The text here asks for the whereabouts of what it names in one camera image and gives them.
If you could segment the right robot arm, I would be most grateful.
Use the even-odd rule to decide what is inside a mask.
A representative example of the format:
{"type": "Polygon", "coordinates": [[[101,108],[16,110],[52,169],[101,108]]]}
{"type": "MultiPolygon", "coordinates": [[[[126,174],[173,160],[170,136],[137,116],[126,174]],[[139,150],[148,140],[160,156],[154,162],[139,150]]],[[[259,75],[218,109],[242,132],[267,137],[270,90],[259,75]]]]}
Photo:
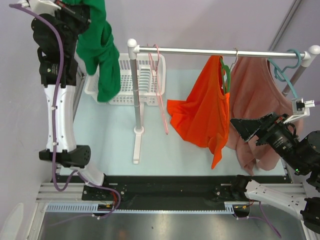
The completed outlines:
{"type": "MultiPolygon", "coordinates": [[[[261,118],[230,120],[240,137],[249,141],[254,136],[257,146],[269,145],[291,168],[296,175],[309,175],[308,184],[320,189],[320,132],[310,132],[299,140],[297,129],[288,114],[271,112],[261,118]]],[[[230,187],[231,196],[265,202],[303,221],[315,233],[320,232],[319,197],[294,197],[268,188],[244,175],[237,175],[230,187]]]]}

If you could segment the green plastic hanger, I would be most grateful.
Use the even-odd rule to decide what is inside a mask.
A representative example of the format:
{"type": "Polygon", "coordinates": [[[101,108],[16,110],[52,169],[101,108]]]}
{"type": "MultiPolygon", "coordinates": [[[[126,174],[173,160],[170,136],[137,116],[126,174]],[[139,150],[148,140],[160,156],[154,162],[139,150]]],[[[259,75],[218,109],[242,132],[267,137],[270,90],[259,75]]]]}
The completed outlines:
{"type": "Polygon", "coordinates": [[[231,88],[231,70],[228,65],[224,63],[223,57],[219,58],[221,64],[221,77],[222,77],[222,89],[223,93],[227,94],[231,88]]]}

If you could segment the green t shirt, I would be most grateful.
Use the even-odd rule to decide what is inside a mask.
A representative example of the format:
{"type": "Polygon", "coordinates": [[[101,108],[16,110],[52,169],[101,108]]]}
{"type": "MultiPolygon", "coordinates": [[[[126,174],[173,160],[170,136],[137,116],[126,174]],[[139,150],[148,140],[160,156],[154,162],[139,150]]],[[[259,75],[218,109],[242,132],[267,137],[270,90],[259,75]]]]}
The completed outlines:
{"type": "Polygon", "coordinates": [[[84,61],[86,72],[99,70],[97,101],[106,103],[121,90],[120,53],[115,46],[112,27],[107,21],[104,0],[64,0],[68,5],[87,5],[90,10],[88,30],[80,34],[77,55],[84,61]]]}

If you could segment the orange t shirt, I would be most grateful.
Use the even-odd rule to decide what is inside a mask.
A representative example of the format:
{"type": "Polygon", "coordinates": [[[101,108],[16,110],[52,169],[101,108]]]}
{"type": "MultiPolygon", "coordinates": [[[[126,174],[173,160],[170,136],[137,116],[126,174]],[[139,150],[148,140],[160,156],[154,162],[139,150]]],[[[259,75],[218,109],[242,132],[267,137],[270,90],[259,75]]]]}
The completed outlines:
{"type": "Polygon", "coordinates": [[[187,142],[208,148],[211,168],[222,159],[230,130],[230,94],[223,90],[222,56],[210,56],[185,100],[167,101],[170,124],[187,142]]]}

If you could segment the pink wire hanger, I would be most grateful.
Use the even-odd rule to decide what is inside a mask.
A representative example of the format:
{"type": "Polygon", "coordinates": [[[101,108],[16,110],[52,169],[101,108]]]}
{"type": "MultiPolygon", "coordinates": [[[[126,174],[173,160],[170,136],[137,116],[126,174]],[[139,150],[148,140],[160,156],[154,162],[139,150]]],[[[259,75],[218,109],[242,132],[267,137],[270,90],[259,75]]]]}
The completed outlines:
{"type": "Polygon", "coordinates": [[[156,98],[157,98],[157,103],[158,103],[158,107],[160,110],[160,115],[161,115],[161,119],[162,119],[162,123],[163,123],[163,127],[164,127],[164,132],[166,135],[168,135],[169,134],[169,127],[168,127],[167,119],[165,117],[164,102],[163,102],[163,98],[162,98],[162,94],[161,94],[161,88],[160,88],[160,84],[159,84],[159,74],[158,74],[160,52],[159,52],[159,47],[157,44],[154,44],[153,47],[155,47],[157,50],[157,62],[155,62],[153,60],[152,54],[149,52],[148,57],[149,57],[149,61],[150,61],[150,68],[154,69],[154,71],[155,71],[155,75],[152,72],[151,76],[152,76],[154,89],[155,89],[155,93],[156,93],[156,98]]]}

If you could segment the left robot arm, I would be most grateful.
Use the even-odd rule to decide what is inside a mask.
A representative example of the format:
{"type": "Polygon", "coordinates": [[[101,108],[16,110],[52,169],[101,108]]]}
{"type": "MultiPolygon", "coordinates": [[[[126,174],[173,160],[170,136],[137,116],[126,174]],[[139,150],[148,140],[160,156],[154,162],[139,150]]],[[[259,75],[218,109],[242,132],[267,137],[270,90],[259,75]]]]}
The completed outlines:
{"type": "Polygon", "coordinates": [[[39,73],[48,109],[47,144],[39,152],[39,158],[78,171],[87,182],[95,185],[93,194],[105,200],[111,188],[103,183],[104,174],[90,163],[91,148],[76,143],[73,129],[78,72],[74,55],[78,36],[91,23],[90,8],[60,0],[30,0],[28,3],[36,15],[31,28],[39,46],[39,73]]]}

